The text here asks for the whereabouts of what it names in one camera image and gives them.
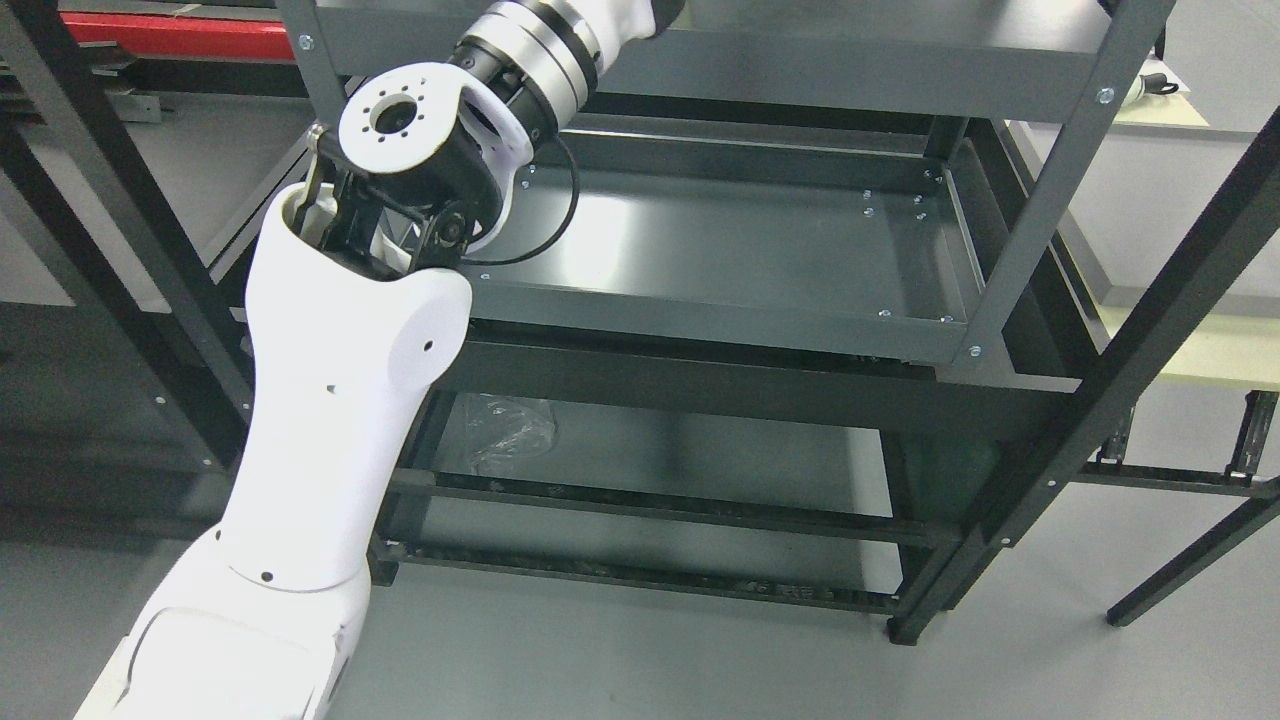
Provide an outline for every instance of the plastic bag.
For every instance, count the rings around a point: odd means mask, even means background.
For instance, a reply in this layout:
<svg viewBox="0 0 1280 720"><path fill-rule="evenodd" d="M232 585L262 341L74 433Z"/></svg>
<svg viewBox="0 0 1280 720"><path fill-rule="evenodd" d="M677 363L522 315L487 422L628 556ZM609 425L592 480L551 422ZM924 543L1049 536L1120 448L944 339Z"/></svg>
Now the plastic bag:
<svg viewBox="0 0 1280 720"><path fill-rule="evenodd" d="M467 462L474 473L507 474L517 460L556 446L556 414L547 400L468 395L465 402Z"/></svg>

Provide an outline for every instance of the metal shelf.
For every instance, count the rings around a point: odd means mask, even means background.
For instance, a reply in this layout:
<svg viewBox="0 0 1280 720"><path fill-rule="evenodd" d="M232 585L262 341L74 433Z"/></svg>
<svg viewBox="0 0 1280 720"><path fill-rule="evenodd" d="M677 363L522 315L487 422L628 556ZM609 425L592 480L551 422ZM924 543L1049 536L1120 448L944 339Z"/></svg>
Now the metal shelf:
<svg viewBox="0 0 1280 720"><path fill-rule="evenodd" d="M477 318L924 363L959 351L982 273L952 170L902 137L600 117L567 140L585 187L570 232L531 261L466 270ZM563 211L567 173L547 155L481 256L538 245Z"/></svg>
<svg viewBox="0 0 1280 720"><path fill-rule="evenodd" d="M328 49L333 72L361 76L447 56L489 4L321 0L310 17L310 0L279 5L291 29L324 38L300 53L303 67ZM1065 122L1107 26L1094 0L860 0L820 12L692 0L659 41L628 47L600 90Z"/></svg>

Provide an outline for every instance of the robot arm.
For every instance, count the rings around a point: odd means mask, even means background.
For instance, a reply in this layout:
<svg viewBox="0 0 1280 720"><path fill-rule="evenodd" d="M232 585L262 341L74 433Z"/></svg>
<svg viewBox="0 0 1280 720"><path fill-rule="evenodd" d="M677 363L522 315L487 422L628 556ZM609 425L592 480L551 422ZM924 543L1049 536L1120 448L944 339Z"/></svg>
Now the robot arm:
<svg viewBox="0 0 1280 720"><path fill-rule="evenodd" d="M453 268L506 222L516 170L630 40L684 1L503 0L448 63L367 82L312 128L246 296L248 441L223 520L156 588L78 719L325 715L364 625L365 551L404 436L466 336ZM385 232L387 211L413 232Z"/></svg>

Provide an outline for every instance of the metal ring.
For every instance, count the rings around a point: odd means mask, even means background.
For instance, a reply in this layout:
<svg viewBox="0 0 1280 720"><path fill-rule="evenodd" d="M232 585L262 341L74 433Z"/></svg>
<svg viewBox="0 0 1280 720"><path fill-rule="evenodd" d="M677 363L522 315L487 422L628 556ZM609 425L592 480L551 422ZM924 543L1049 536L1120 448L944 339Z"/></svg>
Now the metal ring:
<svg viewBox="0 0 1280 720"><path fill-rule="evenodd" d="M549 6L552 10L559 13L559 17L564 18L564 22L573 28L573 35L582 41L586 46L586 53L591 55L591 61L595 63L595 72L604 73L604 54L600 50L600 38L595 37L595 31L588 24L586 18L577 13L573 5L566 3L564 0L538 0L543 5Z"/></svg>
<svg viewBox="0 0 1280 720"><path fill-rule="evenodd" d="M489 8L488 14L504 17L529 33L556 60L556 64L559 65L561 72L563 72L566 79L573 87L573 97L577 108L581 108L586 102L590 88L586 85L586 76L582 73L582 68L577 64L577 58L564 45L564 41L556 35L556 31L547 27L547 23L541 18L518 3L499 3Z"/></svg>

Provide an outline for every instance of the red beam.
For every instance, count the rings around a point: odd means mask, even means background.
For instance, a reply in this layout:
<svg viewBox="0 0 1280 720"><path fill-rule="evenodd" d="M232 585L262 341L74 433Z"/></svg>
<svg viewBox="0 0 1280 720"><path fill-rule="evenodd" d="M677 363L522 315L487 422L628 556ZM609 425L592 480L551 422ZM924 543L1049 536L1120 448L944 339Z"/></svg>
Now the red beam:
<svg viewBox="0 0 1280 720"><path fill-rule="evenodd" d="M293 59L289 36L278 22L108 13L61 15L78 42L114 40L134 55Z"/></svg>

